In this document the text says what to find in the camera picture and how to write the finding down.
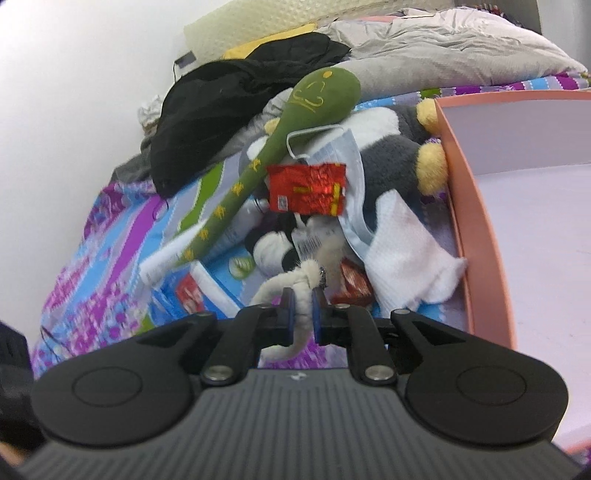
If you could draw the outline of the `dark red snack wrapper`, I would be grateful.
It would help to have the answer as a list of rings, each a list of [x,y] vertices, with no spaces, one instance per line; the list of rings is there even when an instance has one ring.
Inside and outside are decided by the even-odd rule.
[[[339,287],[329,299],[332,304],[369,307],[375,297],[365,270],[348,258],[342,259],[339,266]]]

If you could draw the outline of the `white knitted cloth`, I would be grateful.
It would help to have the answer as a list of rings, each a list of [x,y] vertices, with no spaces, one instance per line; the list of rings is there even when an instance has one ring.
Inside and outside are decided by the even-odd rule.
[[[398,191],[381,195],[376,207],[377,230],[363,264],[382,315],[447,301],[467,260],[441,247]]]

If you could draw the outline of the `red foil snack packet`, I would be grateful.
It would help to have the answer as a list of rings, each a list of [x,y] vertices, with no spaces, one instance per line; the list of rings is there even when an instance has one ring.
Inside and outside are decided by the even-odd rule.
[[[274,165],[267,174],[273,212],[337,217],[345,208],[345,164]]]

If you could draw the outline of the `light blue face mask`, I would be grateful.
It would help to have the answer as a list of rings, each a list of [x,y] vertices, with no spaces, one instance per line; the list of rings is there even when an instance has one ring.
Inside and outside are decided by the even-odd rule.
[[[335,132],[328,144],[314,153],[297,154],[297,141]],[[315,127],[287,135],[287,153],[300,162],[291,168],[294,180],[287,180],[286,189],[291,210],[305,215],[332,216],[339,220],[349,247],[365,259],[374,239],[373,230],[363,217],[366,179],[361,153],[353,132],[338,125]]]

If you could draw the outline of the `blue plastic packet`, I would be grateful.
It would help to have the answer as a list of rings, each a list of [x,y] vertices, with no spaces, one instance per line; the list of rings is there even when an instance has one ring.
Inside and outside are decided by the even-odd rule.
[[[238,245],[205,263],[195,261],[168,273],[152,289],[147,316],[156,326],[202,311],[232,318],[249,305],[264,280],[252,256]]]

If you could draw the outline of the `small panda plush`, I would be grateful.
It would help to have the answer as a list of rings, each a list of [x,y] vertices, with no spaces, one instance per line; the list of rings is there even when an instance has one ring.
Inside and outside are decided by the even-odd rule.
[[[243,245],[259,271],[273,277],[317,258],[321,248],[332,240],[338,245],[344,241],[335,217],[270,212],[246,234]]]

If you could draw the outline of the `grey white penguin plush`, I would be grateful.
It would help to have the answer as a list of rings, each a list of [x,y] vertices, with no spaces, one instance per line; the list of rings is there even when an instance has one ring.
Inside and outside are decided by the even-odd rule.
[[[363,220],[377,227],[378,198],[397,190],[410,200],[417,195],[433,196],[444,190],[448,163],[444,148],[433,139],[440,135],[435,101],[417,105],[374,107],[353,112],[339,128],[308,134],[294,146],[294,153],[311,162],[312,154],[349,130],[358,147],[363,171],[353,177],[365,181]]]

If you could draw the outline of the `black jacket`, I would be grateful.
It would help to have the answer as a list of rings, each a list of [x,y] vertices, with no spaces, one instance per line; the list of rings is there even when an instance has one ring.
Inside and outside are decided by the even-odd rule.
[[[206,63],[185,74],[164,98],[150,149],[157,194],[170,198],[204,171],[216,154],[274,96],[305,75],[338,64],[351,48],[311,32],[273,41],[245,59]]]

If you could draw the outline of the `green plush massage stick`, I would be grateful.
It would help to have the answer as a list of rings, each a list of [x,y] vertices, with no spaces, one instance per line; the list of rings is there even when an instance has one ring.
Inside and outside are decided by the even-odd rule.
[[[204,258],[252,192],[263,183],[267,168],[287,155],[288,135],[294,132],[308,134],[312,129],[341,122],[352,112],[360,97],[360,80],[339,67],[318,69],[298,81],[263,149],[229,187],[197,234],[177,256],[175,264],[182,266]]]

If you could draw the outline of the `white crumpled cloth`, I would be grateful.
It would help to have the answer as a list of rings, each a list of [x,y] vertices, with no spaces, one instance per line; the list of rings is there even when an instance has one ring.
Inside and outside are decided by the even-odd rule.
[[[137,119],[144,131],[157,124],[161,115],[163,99],[155,95],[151,100],[144,102],[137,110]]]

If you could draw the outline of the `pink cardboard box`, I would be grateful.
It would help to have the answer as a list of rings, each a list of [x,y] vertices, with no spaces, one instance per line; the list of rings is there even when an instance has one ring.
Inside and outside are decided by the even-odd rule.
[[[590,94],[437,102],[472,333],[544,361],[569,391],[555,440],[590,444]]]

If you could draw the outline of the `yellow pillow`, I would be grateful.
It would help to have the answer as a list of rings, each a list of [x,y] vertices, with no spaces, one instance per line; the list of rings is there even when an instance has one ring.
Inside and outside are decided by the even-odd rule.
[[[294,29],[286,30],[270,36],[252,40],[250,42],[243,43],[242,45],[238,45],[226,50],[224,54],[222,54],[221,58],[224,60],[245,59],[247,56],[249,56],[249,54],[252,54],[252,52],[256,50],[256,48],[259,48],[259,46],[262,46],[263,44],[270,43],[273,41],[290,39],[295,36],[311,33],[312,31],[315,31],[315,29],[317,29],[317,24],[308,23]]]

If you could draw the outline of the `grey duvet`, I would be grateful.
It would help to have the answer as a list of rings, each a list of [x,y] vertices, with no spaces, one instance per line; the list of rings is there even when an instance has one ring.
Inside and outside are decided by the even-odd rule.
[[[339,66],[360,80],[363,101],[586,71],[542,35],[470,8],[389,22],[339,20],[318,31],[351,48]]]

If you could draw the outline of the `cream quilted headboard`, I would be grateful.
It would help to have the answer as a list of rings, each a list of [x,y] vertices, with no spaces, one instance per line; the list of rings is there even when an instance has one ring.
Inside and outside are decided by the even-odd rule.
[[[186,46],[201,63],[259,38],[339,17],[384,13],[406,7],[431,10],[453,1],[229,1],[183,28]]]

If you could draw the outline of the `black wall socket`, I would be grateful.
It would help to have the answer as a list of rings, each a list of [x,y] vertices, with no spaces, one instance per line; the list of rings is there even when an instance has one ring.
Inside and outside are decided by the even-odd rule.
[[[192,52],[186,52],[185,54],[183,54],[182,56],[178,57],[177,59],[174,60],[173,64],[179,68],[185,68],[188,65],[192,64],[195,61],[195,56],[193,55]]]

